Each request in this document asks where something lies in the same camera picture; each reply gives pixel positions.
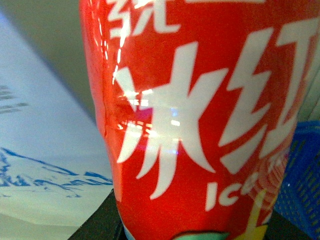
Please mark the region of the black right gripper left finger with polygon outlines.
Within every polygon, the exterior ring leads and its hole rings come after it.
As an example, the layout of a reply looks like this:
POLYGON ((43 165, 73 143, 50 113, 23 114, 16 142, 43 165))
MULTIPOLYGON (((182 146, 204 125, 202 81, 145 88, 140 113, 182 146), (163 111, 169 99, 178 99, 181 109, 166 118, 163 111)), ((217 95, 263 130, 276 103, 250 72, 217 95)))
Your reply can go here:
POLYGON ((69 240, 123 240, 124 226, 112 190, 99 208, 77 229, 69 240))

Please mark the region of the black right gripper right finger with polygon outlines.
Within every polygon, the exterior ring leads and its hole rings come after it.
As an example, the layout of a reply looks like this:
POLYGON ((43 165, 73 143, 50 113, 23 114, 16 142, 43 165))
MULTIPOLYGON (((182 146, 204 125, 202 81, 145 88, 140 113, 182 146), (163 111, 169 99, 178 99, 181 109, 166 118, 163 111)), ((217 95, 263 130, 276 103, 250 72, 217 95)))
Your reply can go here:
POLYGON ((311 221, 301 215, 288 219, 277 211, 273 211, 266 233, 265 240, 318 240, 311 221))

